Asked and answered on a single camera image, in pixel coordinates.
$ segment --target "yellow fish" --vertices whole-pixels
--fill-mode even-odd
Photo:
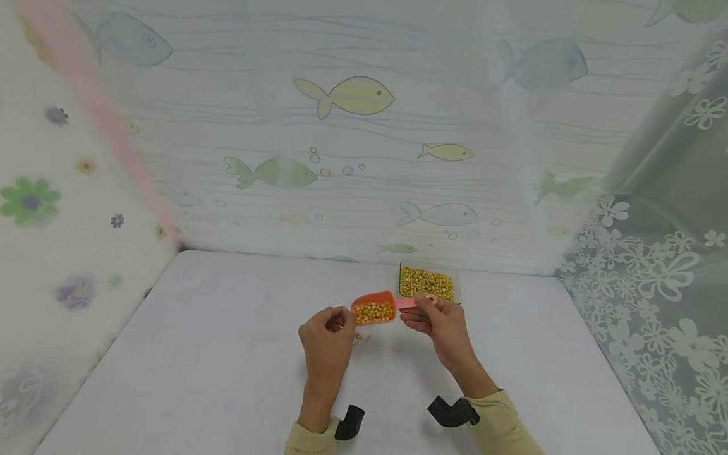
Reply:
[[[319,102],[316,108],[319,120],[324,120],[334,106],[351,114],[371,115],[382,112],[395,102],[392,93],[371,77],[351,77],[339,82],[328,94],[305,79],[294,79],[293,83],[305,96]]]
[[[278,217],[278,221],[283,223],[284,221],[288,221],[289,223],[293,224],[309,224],[311,223],[311,220],[306,215],[286,215],[284,213],[281,213]]]
[[[31,25],[31,23],[22,16],[18,16],[18,20],[23,25],[23,34],[25,35],[25,40],[36,50],[36,55],[38,56],[38,59],[48,65],[49,68],[54,69],[53,58],[51,57],[50,51],[46,48],[45,43],[41,41],[36,32],[33,30],[33,26]]]
[[[141,132],[141,130],[139,129],[139,127],[136,126],[135,124],[133,124],[125,116],[122,116],[122,122],[124,122],[124,129],[127,131],[127,133],[129,133],[129,134],[139,134]]]
[[[571,231],[569,231],[567,228],[565,228],[563,226],[549,226],[549,228],[547,229],[546,232],[548,232],[551,235],[562,236],[562,235],[569,235],[569,232],[571,232]]]
[[[433,155],[435,158],[444,161],[462,161],[463,159],[472,158],[472,152],[468,148],[454,143],[444,143],[441,146],[432,147],[423,144],[422,153],[419,154],[418,158],[425,155]]]

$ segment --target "beige sleeve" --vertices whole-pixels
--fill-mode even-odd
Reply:
[[[298,423],[290,429],[284,455],[333,455],[339,442],[334,438],[339,420],[332,417],[323,433],[313,433]]]
[[[485,398],[467,400],[480,416],[480,422],[469,427],[483,455],[544,454],[521,423],[504,390]]]

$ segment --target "pink scoop handle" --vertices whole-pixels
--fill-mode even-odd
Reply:
[[[417,305],[414,304],[414,297],[396,298],[395,309],[399,311],[402,308],[417,308]]]
[[[438,301],[437,296],[427,295],[425,297],[430,299],[433,303],[437,303],[437,301]],[[399,311],[402,308],[417,308],[417,305],[414,304],[414,297],[396,298],[395,299],[395,309],[397,311]]]

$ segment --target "green flower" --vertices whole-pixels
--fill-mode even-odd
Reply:
[[[122,276],[120,274],[113,274],[106,281],[109,289],[116,289],[122,284]]]
[[[44,178],[32,183],[27,177],[19,177],[15,186],[0,189],[0,196],[7,201],[0,206],[0,215],[14,217],[18,226],[43,224],[58,214],[55,203],[60,193],[50,191]]]

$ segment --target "black wrist strap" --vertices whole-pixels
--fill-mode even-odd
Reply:
[[[362,426],[362,419],[364,419],[364,410],[357,408],[356,406],[349,406],[347,409],[347,415],[344,420],[339,422],[336,427],[336,433],[333,437],[336,440],[351,440],[359,434],[359,428]]]
[[[477,425],[480,422],[480,416],[470,405],[470,401],[460,398],[454,405],[450,406],[441,396],[437,398],[427,407],[427,410],[435,417],[443,427],[455,428],[460,425],[470,423]]]

